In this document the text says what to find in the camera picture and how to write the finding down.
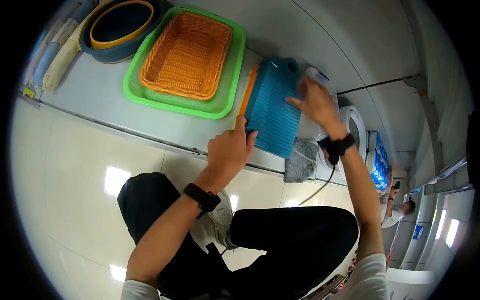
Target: white sneaker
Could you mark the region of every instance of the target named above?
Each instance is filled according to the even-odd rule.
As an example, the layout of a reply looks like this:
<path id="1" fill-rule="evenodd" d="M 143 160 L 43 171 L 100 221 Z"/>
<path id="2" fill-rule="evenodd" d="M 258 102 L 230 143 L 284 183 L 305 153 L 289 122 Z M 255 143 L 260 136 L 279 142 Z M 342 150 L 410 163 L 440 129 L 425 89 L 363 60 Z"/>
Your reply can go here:
<path id="1" fill-rule="evenodd" d="M 230 204 L 230 199 L 228 198 L 227 191 L 225 189 L 221 190 L 217 196 L 222 200 L 213 212 L 208 212 L 207 215 L 212 220 L 215 231 L 216 241 L 227 248 L 228 250 L 233 250 L 238 248 L 237 246 L 232 246 L 227 242 L 227 236 L 230 233 L 230 225 L 232 223 L 233 212 L 232 206 Z"/>

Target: gray towel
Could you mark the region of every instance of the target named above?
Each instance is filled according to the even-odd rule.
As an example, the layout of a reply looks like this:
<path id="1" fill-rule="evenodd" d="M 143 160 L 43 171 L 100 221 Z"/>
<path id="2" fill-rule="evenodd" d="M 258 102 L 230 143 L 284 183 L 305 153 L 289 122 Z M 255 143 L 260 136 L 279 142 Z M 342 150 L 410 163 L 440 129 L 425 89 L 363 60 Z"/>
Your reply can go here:
<path id="1" fill-rule="evenodd" d="M 304 182 L 317 168 L 318 145 L 296 137 L 293 143 L 292 153 L 285 159 L 286 183 Z"/>

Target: washing machine door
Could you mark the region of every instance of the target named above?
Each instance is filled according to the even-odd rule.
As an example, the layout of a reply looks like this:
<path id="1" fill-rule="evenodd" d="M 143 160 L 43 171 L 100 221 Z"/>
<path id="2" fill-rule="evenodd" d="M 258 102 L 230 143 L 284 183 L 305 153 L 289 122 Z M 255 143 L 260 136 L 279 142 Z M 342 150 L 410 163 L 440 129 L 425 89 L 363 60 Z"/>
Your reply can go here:
<path id="1" fill-rule="evenodd" d="M 353 105 L 342 107 L 340 108 L 340 119 L 345 124 L 348 132 L 353 135 L 355 146 L 363 161 L 365 161 L 367 155 L 367 131 L 365 130 L 365 124 L 363 124 L 359 111 Z M 342 177 L 345 178 L 341 161 L 338 163 L 338 170 Z"/>

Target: person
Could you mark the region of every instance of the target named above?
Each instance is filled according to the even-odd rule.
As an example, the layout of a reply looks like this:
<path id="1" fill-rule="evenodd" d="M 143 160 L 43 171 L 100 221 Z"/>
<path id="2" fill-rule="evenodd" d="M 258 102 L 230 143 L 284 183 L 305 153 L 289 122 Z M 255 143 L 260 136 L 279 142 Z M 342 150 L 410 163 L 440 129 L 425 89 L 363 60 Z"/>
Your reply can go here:
<path id="1" fill-rule="evenodd" d="M 389 193 L 385 193 L 379 197 L 380 199 L 380 218 L 382 220 L 382 228 L 395 225 L 404 216 L 410 215 L 415 211 L 415 202 L 409 199 L 401 205 L 394 205 L 393 200 L 398 188 L 395 186 L 390 188 Z"/>
<path id="2" fill-rule="evenodd" d="M 327 89 L 302 78 L 304 100 L 291 105 L 325 128 L 332 141 L 348 136 Z M 266 251 L 250 266 L 231 272 L 215 246 L 205 253 L 189 228 L 202 213 L 164 174 L 144 173 L 122 187 L 118 203 L 136 247 L 127 265 L 122 300 L 281 299 L 297 300 L 319 285 L 344 260 L 359 231 L 357 264 L 331 299 L 389 299 L 378 194 L 355 145 L 341 156 L 355 216 L 338 207 L 242 209 L 232 216 L 223 189 L 249 160 L 257 132 L 246 136 L 243 116 L 235 128 L 208 143 L 208 163 L 193 181 L 222 202 L 207 213 L 215 238 L 227 249 Z"/>

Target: black watch strap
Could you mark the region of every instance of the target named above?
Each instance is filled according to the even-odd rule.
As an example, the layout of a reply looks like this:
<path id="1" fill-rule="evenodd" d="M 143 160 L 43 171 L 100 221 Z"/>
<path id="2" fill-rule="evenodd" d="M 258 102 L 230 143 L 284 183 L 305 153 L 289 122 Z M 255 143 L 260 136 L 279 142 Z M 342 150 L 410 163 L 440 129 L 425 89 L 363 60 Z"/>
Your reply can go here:
<path id="1" fill-rule="evenodd" d="M 183 192 L 190 198 L 198 202 L 198 207 L 202 212 L 197 216 L 199 219 L 205 212 L 212 212 L 215 207 L 221 202 L 220 198 L 212 192 L 205 192 L 193 183 L 189 183 Z"/>
<path id="2" fill-rule="evenodd" d="M 345 155 L 345 151 L 355 144 L 355 138 L 349 133 L 343 140 L 332 141 L 330 137 L 326 137 L 319 141 L 318 144 L 328 152 L 328 161 L 332 165 L 336 165 L 340 160 L 340 156 Z"/>

